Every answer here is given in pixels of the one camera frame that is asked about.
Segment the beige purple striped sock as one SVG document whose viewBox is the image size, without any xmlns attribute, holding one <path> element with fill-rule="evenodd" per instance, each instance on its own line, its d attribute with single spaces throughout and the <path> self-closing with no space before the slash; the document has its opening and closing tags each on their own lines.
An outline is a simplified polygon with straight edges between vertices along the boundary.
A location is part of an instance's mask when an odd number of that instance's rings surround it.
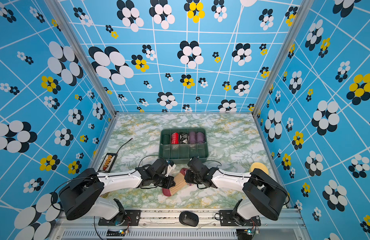
<svg viewBox="0 0 370 240">
<path fill-rule="evenodd" d="M 179 174 L 174 177 L 175 186 L 170 187 L 169 189 L 162 189 L 162 194 L 166 197 L 171 197 L 175 195 L 178 191 L 182 190 L 184 187 L 191 186 L 192 184 L 187 183 L 185 179 L 186 173 L 189 170 L 190 169 L 188 168 L 182 168 Z"/>
</svg>

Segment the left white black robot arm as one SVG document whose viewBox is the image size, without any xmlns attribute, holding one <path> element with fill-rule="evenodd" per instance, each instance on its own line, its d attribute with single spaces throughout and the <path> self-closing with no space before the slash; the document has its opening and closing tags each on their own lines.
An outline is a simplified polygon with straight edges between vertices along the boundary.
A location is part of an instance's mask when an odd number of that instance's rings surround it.
<svg viewBox="0 0 370 240">
<path fill-rule="evenodd" d="M 137 167 L 123 173 L 98 173 L 93 168 L 86 169 L 72 179 L 58 194 L 66 219 L 98 217 L 120 225 L 126 219 L 126 211 L 118 199 L 108 200 L 102 195 L 121 189 L 141 189 L 154 186 L 169 189 L 175 186 L 170 172 L 175 163 L 162 158 L 153 164 Z"/>
</svg>

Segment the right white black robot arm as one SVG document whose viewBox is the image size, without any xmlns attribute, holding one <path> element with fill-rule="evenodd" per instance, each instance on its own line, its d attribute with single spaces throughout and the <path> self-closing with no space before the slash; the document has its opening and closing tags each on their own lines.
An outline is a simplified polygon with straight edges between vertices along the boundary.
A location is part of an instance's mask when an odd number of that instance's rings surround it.
<svg viewBox="0 0 370 240">
<path fill-rule="evenodd" d="M 206 188 L 230 189 L 243 192 L 246 200 L 239 200 L 232 210 L 235 223 L 244 226 L 257 216 L 276 221 L 288 197 L 287 191 L 259 168 L 249 173 L 232 173 L 217 167 L 208 168 L 197 157 L 188 162 L 185 180 Z"/>
</svg>

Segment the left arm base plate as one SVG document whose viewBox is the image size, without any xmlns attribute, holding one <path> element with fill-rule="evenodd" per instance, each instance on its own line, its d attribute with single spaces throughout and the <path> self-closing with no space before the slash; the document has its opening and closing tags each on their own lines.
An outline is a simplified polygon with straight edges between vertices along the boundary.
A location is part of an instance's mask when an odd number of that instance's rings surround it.
<svg viewBox="0 0 370 240">
<path fill-rule="evenodd" d="M 111 220 L 100 218 L 98 221 L 99 226 L 138 226 L 141 210 L 124 210 L 122 213 L 116 215 Z"/>
</svg>

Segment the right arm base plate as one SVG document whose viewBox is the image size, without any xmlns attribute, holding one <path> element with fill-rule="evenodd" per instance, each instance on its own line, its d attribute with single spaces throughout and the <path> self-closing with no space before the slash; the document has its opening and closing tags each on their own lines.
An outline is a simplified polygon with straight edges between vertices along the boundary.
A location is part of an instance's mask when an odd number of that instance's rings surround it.
<svg viewBox="0 0 370 240">
<path fill-rule="evenodd" d="M 233 214 L 233 210 L 220 210 L 218 217 L 222 227 L 260 227 L 262 225 L 260 217 L 255 216 L 245 220 L 238 215 Z"/>
</svg>

